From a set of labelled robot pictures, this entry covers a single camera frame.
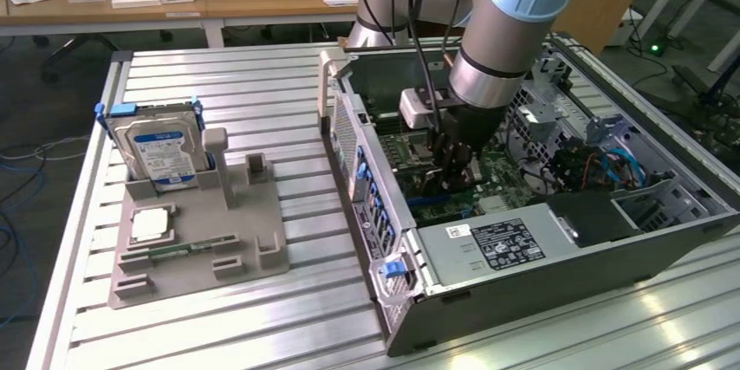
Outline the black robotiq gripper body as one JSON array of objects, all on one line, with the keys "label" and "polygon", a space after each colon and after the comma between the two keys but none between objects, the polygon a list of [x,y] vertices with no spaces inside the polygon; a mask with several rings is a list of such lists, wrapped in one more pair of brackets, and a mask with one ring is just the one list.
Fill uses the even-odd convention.
[{"label": "black robotiq gripper body", "polygon": [[440,115],[440,133],[447,133],[457,144],[471,146],[479,157],[504,119],[504,107],[464,105],[444,108]]}]

